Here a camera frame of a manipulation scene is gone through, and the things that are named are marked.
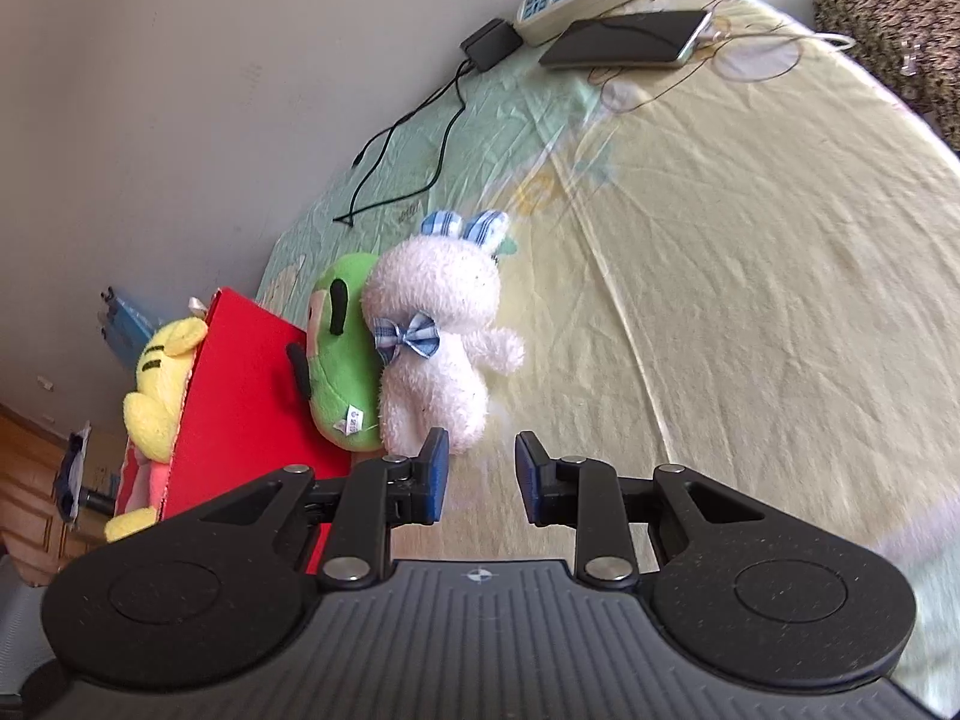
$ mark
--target power adapter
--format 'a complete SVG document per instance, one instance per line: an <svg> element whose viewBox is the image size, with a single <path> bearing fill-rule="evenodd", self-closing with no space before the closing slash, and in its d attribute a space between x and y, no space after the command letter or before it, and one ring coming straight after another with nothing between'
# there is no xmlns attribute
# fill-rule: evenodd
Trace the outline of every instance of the power adapter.
<svg viewBox="0 0 960 720"><path fill-rule="evenodd" d="M523 38L503 19L491 19L460 44L479 73L486 73L523 45Z"/></svg>

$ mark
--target round circular pad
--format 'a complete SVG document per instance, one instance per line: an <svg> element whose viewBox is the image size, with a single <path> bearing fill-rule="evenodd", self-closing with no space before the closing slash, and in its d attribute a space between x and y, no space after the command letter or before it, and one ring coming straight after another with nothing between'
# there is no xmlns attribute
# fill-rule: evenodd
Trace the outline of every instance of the round circular pad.
<svg viewBox="0 0 960 720"><path fill-rule="evenodd" d="M219 593L216 574L176 560L143 565L124 574L110 588L110 603L134 622L169 625L207 610Z"/></svg>
<svg viewBox="0 0 960 720"><path fill-rule="evenodd" d="M661 568L653 608L695 659L765 688L838 689L890 671L913 629L881 557L776 514L703 526Z"/></svg>
<svg viewBox="0 0 960 720"><path fill-rule="evenodd" d="M304 586L270 541L177 520L56 577L41 614L65 667L119 688L193 688L250 668L291 635Z"/></svg>
<svg viewBox="0 0 960 720"><path fill-rule="evenodd" d="M806 560L756 563L740 572L734 591L749 610L786 623L823 620L847 600L839 576Z"/></svg>

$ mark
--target blue plaid bow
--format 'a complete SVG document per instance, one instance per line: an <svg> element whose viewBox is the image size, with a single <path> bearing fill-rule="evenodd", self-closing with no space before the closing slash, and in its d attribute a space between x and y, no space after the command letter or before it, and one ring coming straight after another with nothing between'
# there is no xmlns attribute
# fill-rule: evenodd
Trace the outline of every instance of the blue plaid bow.
<svg viewBox="0 0 960 720"><path fill-rule="evenodd" d="M434 320L422 311L414 314L405 329L390 319L373 319L373 343L383 364L390 365L400 346L408 346L421 357L433 357L440 348L440 331Z"/></svg>

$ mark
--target blue gripper pad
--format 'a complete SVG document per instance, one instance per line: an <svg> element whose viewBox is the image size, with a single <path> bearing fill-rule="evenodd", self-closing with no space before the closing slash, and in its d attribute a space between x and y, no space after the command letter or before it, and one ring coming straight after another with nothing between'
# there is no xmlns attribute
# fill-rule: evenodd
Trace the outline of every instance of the blue gripper pad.
<svg viewBox="0 0 960 720"><path fill-rule="evenodd" d="M536 438L536 446L528 445L524 434L520 433L514 441L514 465L517 470L517 485L520 486L520 496L523 498L523 507L527 512L527 521L536 525L539 522L539 508L541 507L541 482L539 481L538 466L541 466L542 447Z"/></svg>
<svg viewBox="0 0 960 720"><path fill-rule="evenodd" d="M431 433L427 438L424 449L421 450L421 459L429 463L429 474L427 476L427 488L429 498L426 503L427 519L433 522L440 521L440 513L443 512L443 494L446 493L446 474L450 468L450 436L448 432L443 431L443 435L434 439Z"/></svg>

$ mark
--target brown patterned fabric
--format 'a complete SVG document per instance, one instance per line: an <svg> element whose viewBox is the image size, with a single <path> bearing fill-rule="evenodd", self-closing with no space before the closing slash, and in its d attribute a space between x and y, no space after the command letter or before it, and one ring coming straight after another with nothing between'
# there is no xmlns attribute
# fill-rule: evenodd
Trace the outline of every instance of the brown patterned fabric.
<svg viewBox="0 0 960 720"><path fill-rule="evenodd" d="M960 151L960 0L813 0L817 28L856 38L851 56L917 113L934 113ZM919 43L904 76L901 41Z"/></svg>

